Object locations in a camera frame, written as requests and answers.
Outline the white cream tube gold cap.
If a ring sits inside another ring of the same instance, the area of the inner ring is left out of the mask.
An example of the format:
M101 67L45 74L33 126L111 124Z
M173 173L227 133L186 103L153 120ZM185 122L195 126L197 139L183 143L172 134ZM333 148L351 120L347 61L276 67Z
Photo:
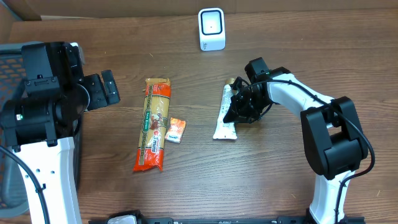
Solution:
M236 140L238 138L234 123L225 123L223 121L231 105L231 97L234 93L233 89L231 88L231 84L233 84L234 81L234 78L227 79L223 87L220 111L215 133L213 135L213 139L215 140Z

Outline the small orange snack packet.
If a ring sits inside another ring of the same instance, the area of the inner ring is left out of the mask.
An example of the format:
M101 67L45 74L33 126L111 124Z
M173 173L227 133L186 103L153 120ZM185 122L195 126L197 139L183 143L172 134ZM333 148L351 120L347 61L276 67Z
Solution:
M166 132L165 139L170 142L181 143L185 128L186 121L177 118L171 118L170 127Z

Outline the orange spaghetti pack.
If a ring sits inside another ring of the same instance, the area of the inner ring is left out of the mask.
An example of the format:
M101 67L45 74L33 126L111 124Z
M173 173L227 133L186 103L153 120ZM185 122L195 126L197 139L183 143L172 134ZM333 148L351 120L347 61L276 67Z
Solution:
M169 122L171 82L168 78L147 78L141 131L133 171L162 170L165 134Z

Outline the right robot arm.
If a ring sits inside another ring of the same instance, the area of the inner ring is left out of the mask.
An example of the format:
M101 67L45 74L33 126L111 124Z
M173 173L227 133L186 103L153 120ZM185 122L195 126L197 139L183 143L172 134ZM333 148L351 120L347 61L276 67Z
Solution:
M278 217L276 223L364 223L364 217L344 213L350 181L360 176L361 161L374 156L353 101L322 95L284 67L269 69L263 58L250 61L244 71L247 79L226 81L224 125L259 121L272 105L287 108L300 119L305 157L315 173L306 214Z

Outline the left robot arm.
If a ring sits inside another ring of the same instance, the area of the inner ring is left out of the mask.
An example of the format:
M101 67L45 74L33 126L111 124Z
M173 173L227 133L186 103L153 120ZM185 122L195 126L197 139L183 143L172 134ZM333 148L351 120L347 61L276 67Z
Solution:
M3 44L1 58L22 75L21 91L2 107L2 151L19 166L31 221L81 223L75 138L84 112L119 103L113 73L85 75L75 42Z

